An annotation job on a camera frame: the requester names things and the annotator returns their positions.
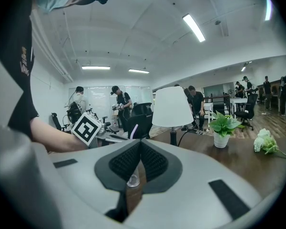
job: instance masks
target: fluorescent light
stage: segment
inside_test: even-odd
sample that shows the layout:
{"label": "fluorescent light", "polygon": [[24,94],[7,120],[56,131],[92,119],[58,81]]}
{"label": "fluorescent light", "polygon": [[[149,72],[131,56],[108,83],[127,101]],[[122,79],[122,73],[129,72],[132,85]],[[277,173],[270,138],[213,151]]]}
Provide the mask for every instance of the fluorescent light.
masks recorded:
{"label": "fluorescent light", "polygon": [[271,18],[272,2],[271,2],[271,0],[266,0],[266,1],[267,1],[267,10],[266,10],[265,21],[268,21]]}
{"label": "fluorescent light", "polygon": [[193,30],[195,33],[196,37],[200,42],[205,41],[204,36],[202,35],[201,30],[199,29],[198,25],[196,22],[193,20],[192,16],[187,14],[183,17],[183,20],[188,24],[188,26]]}
{"label": "fluorescent light", "polygon": [[137,73],[144,73],[144,74],[148,74],[149,73],[149,71],[139,71],[139,70],[132,70],[132,69],[130,69],[129,71],[130,72],[137,72]]}
{"label": "fluorescent light", "polygon": [[83,70],[110,70],[109,66],[82,66]]}

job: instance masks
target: white device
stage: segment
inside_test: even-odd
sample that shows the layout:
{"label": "white device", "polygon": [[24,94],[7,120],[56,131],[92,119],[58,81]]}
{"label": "white device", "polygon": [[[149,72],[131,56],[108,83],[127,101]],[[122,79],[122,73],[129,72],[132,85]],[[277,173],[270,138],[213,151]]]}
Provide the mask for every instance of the white device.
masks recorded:
{"label": "white device", "polygon": [[89,146],[101,126],[101,123],[97,119],[88,113],[83,113],[73,126],[71,132]]}

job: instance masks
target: table leg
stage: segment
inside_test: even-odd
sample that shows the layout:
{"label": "table leg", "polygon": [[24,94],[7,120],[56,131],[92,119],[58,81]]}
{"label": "table leg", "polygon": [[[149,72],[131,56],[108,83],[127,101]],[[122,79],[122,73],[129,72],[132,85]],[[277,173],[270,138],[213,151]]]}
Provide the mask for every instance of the table leg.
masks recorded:
{"label": "table leg", "polygon": [[234,119],[236,119],[235,110],[236,110],[236,103],[234,103],[234,109],[233,109]]}
{"label": "table leg", "polygon": [[209,114],[208,114],[208,127],[210,128],[210,114],[211,114],[211,109],[209,110]]}

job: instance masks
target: white lamp shade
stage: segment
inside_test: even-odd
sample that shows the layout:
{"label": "white lamp shade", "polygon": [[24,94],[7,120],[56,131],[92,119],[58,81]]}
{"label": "white lamp shade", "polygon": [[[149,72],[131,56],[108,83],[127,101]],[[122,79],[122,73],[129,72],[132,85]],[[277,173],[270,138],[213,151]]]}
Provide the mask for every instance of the white lamp shade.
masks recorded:
{"label": "white lamp shade", "polygon": [[163,127],[187,125],[193,116],[183,88],[173,86],[156,92],[153,108],[153,124]]}

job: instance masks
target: desk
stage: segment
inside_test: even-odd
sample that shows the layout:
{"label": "desk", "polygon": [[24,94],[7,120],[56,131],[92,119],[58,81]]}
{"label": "desk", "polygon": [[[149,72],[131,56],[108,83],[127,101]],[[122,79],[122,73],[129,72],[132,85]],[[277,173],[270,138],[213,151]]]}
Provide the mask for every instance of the desk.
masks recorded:
{"label": "desk", "polygon": [[236,118],[235,112],[236,112],[236,104],[245,104],[247,103],[247,98],[230,98],[230,103],[232,104],[233,114],[234,118]]}
{"label": "desk", "polygon": [[205,103],[204,104],[204,110],[207,110],[209,111],[209,114],[208,114],[208,127],[210,127],[210,115],[211,115],[211,112],[213,112],[213,103]]}
{"label": "desk", "polygon": [[[177,130],[179,142],[184,132]],[[170,143],[170,131],[152,138],[152,140]],[[244,178],[265,198],[271,192],[284,185],[286,180],[286,159],[279,155],[266,156],[264,151],[255,153],[253,139],[230,138],[225,148],[214,147],[214,137],[187,133],[180,147],[200,152],[216,159],[218,162]],[[286,153],[286,138],[276,142]]]}

